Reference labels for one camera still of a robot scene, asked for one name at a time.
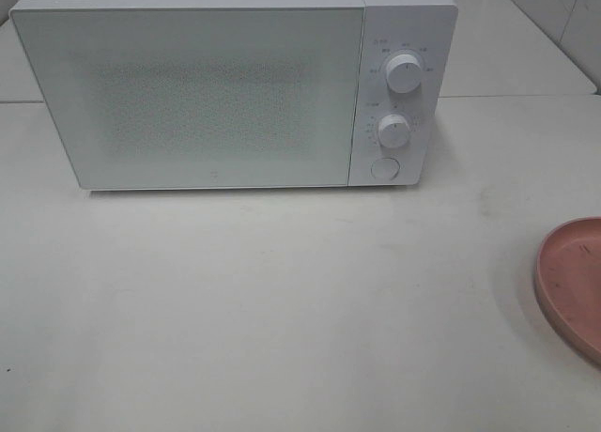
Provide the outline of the white round door button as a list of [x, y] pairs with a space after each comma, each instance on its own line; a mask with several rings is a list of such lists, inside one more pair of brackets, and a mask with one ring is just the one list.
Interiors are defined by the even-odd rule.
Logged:
[[373, 178], [378, 180], [394, 180], [400, 171], [400, 164], [394, 158], [381, 158], [376, 160], [371, 166]]

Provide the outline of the white microwave door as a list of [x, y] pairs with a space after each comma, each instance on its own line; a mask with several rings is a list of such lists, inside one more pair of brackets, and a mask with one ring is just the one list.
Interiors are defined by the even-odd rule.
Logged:
[[11, 18], [89, 191], [343, 186], [363, 0], [22, 0]]

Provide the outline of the pink round plate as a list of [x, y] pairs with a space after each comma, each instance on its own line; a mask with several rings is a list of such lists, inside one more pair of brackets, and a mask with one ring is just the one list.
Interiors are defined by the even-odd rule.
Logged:
[[534, 266], [534, 292], [555, 332], [600, 364], [600, 219], [580, 218], [552, 230]]

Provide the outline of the lower white round knob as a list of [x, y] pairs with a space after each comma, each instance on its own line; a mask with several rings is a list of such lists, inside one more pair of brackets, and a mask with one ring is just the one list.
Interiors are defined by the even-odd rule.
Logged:
[[385, 148], [406, 145], [411, 134], [408, 119], [403, 115], [387, 115], [378, 122], [378, 142]]

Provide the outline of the white round knob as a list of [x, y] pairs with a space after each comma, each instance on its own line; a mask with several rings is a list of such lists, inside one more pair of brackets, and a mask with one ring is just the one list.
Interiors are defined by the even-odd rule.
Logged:
[[408, 94], [422, 82], [424, 63], [412, 51], [393, 55], [384, 65], [386, 83], [396, 94]]
[[406, 145], [411, 134], [408, 119], [403, 115], [387, 115], [378, 122], [378, 142], [385, 148]]

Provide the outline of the upper white round knob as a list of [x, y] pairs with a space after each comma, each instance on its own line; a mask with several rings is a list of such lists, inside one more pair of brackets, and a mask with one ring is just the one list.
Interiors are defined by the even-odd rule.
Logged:
[[393, 55], [384, 65], [386, 83], [396, 94], [408, 94], [422, 82], [424, 63], [412, 51]]

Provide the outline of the white microwave oven body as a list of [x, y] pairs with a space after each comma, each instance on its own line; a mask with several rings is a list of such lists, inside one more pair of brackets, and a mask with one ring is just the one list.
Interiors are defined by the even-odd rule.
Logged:
[[[18, 0], [12, 10], [22, 0]], [[450, 51], [458, 9], [454, 0], [363, 0], [361, 59], [347, 184], [361, 187], [417, 183], [431, 131]], [[421, 84], [408, 94], [392, 92], [384, 65], [395, 54], [416, 53], [424, 63]], [[378, 122], [387, 115], [403, 115], [411, 134], [406, 145], [385, 148], [378, 142]], [[371, 174], [372, 164], [394, 158], [400, 164], [391, 181]]]

